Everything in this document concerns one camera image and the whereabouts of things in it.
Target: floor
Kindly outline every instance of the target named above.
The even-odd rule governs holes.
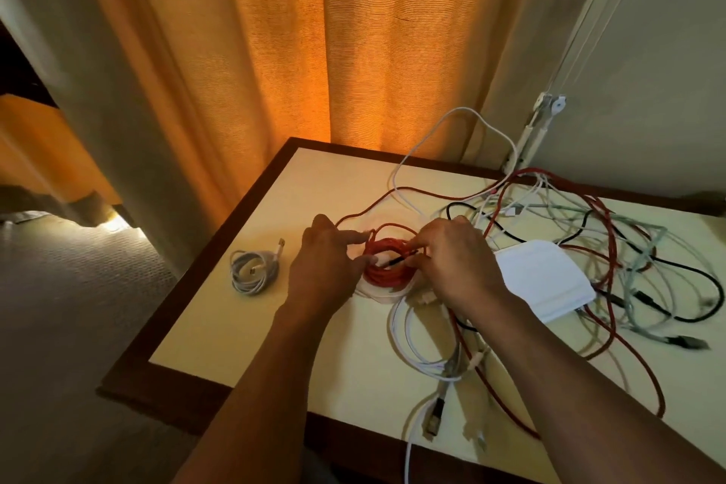
[[[173,285],[137,230],[0,225],[0,481],[172,479],[195,438],[94,391]]]

